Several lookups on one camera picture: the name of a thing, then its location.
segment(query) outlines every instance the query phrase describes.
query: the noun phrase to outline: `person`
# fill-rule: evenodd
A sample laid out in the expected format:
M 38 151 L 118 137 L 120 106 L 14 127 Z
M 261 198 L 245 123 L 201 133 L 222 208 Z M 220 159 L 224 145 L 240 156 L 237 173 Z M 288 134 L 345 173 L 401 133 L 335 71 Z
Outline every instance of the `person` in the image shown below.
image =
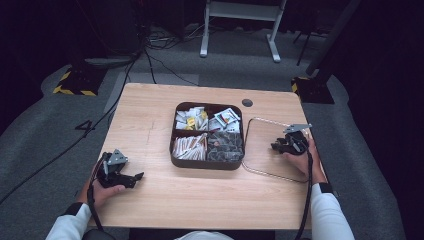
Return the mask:
M 321 160 L 313 139 L 309 140 L 309 152 L 312 155 L 312 194 L 311 194 L 311 219 L 312 219 L 312 240 L 351 240 L 355 239 L 352 230 L 347 222 L 340 204 L 332 194 L 327 178 L 321 168 Z M 295 156 L 283 153 L 282 157 L 296 166 L 303 174 L 308 176 L 307 154 Z M 89 181 L 84 184 L 77 200 L 65 213 L 58 217 L 51 228 L 47 240 L 55 239 L 82 239 L 86 231 L 88 221 L 91 217 L 90 209 L 87 205 L 87 189 Z M 94 207 L 99 209 L 108 198 L 119 194 L 125 189 L 123 185 L 110 188 L 103 188 L 95 180 L 94 187 Z M 232 238 L 219 232 L 194 231 L 190 232 L 178 240 L 231 240 Z

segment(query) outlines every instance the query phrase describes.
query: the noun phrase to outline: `divided container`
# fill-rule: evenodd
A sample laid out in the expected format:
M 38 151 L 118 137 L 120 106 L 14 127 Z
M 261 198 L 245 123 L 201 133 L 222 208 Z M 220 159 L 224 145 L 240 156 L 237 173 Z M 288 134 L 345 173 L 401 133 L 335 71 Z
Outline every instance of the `divided container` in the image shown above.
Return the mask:
M 203 133 L 207 133 L 209 139 L 209 135 L 213 134 L 213 131 L 198 131 L 198 130 L 182 130 L 182 129 L 176 129 L 177 121 L 177 111 L 188 111 L 190 108 L 193 107 L 204 107 L 204 111 L 208 115 L 208 119 L 214 118 L 214 114 L 219 113 L 227 108 L 231 108 L 239 117 L 239 126 L 240 126 L 240 139 L 241 139 L 241 148 L 243 151 L 243 156 L 240 157 L 237 161 L 227 161 L 225 159 L 218 159 L 218 160 L 208 160 L 206 156 L 206 160 L 190 160 L 190 159 L 179 159 L 172 155 L 173 148 L 174 148 L 174 142 L 176 138 L 181 137 L 190 137 L 190 136 L 199 136 Z M 169 152 L 171 155 L 171 161 L 172 163 L 181 168 L 198 168 L 198 169 L 216 169 L 216 170 L 235 170 L 240 167 L 242 159 L 245 154 L 245 144 L 244 144 L 244 134 L 243 134 L 243 118 L 242 113 L 240 109 L 233 105 L 222 105 L 222 104 L 211 104 L 211 103 L 195 103 L 195 102 L 183 102 L 180 103 L 175 110 L 175 115 L 173 119 L 173 126 L 172 126 L 172 134 L 171 134 L 171 141 L 169 145 Z

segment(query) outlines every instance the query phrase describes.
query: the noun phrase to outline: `light wood tabletop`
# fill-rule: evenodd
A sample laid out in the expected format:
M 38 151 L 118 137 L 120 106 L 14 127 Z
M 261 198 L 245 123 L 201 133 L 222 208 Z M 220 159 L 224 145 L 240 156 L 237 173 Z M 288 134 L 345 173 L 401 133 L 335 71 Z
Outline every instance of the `light wood tabletop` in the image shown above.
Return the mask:
M 243 99 L 250 99 L 253 105 L 243 106 Z M 98 211 L 102 224 L 202 230 L 298 229 L 307 184 L 255 174 L 243 166 L 229 171 L 172 164 L 170 137 L 175 108 L 181 102 L 237 106 L 242 111 L 244 133 L 254 117 L 306 123 L 300 101 L 291 92 L 129 83 L 101 153 L 119 149 L 129 159 L 122 174 L 145 174 L 134 189 L 109 199 Z M 255 149 L 258 146 L 261 144 L 247 142 L 246 161 L 261 160 L 260 149 Z

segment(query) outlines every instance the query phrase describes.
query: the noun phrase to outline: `white metal stand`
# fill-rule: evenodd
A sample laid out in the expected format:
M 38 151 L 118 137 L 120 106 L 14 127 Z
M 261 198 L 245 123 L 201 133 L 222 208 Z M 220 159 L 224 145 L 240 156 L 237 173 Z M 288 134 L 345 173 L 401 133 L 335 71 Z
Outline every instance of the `white metal stand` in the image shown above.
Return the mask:
M 274 62 L 280 62 L 281 58 L 275 46 L 274 39 L 280 26 L 286 2 L 287 0 L 282 0 L 280 6 L 260 6 L 207 0 L 205 8 L 205 30 L 203 32 L 202 46 L 200 47 L 200 56 L 206 57 L 208 55 L 209 17 L 227 17 L 274 22 L 272 34 L 267 34 L 266 40 Z

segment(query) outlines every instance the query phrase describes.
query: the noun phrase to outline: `hand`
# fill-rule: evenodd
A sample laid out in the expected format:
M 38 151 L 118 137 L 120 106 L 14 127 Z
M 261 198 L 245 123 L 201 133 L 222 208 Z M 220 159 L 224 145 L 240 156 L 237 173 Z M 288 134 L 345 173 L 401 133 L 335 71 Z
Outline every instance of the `hand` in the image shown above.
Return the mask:
M 327 179 L 321 169 L 321 159 L 319 157 L 319 154 L 315 145 L 315 141 L 313 139 L 309 139 L 308 144 L 309 144 L 308 149 L 313 159 L 312 184 L 319 183 L 319 182 L 327 182 Z M 306 177 L 309 176 L 308 154 L 306 152 L 302 155 L 292 155 L 290 153 L 285 152 L 282 154 L 282 156 L 284 159 L 286 159 L 295 167 L 297 167 L 303 174 L 306 175 Z
M 85 182 L 84 187 L 82 188 L 77 202 L 88 203 L 87 201 L 87 190 L 90 185 L 90 179 Z M 103 206 L 106 200 L 110 197 L 115 196 L 116 194 L 122 192 L 125 189 L 124 185 L 116 185 L 110 188 L 104 188 L 99 181 L 96 179 L 93 182 L 93 191 L 94 191 L 94 207 L 99 209 Z

